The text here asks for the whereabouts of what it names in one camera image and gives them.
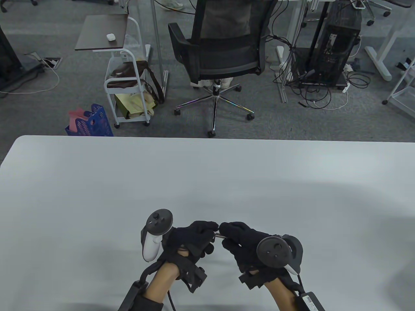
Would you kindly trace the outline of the person's right hand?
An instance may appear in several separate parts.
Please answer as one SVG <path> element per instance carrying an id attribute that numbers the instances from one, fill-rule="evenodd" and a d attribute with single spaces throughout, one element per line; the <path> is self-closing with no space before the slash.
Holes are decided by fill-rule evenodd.
<path id="1" fill-rule="evenodd" d="M 284 285 L 292 283 L 291 276 L 284 268 L 267 267 L 258 258 L 258 244 L 270 234 L 254 230 L 243 222 L 223 222 L 219 225 L 219 233 L 225 236 L 222 246 L 234 256 L 242 273 L 259 274 L 264 282 L 279 279 Z"/>

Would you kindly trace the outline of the person's left hand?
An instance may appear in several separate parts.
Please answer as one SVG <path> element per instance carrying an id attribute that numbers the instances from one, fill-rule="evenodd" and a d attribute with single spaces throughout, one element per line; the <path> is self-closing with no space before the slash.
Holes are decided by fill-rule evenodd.
<path id="1" fill-rule="evenodd" d="M 173 228 L 157 261 L 177 266 L 179 277 L 194 274 L 200 258 L 214 251 L 213 240 L 219 225 L 216 222 L 195 221 L 187 227 Z"/>

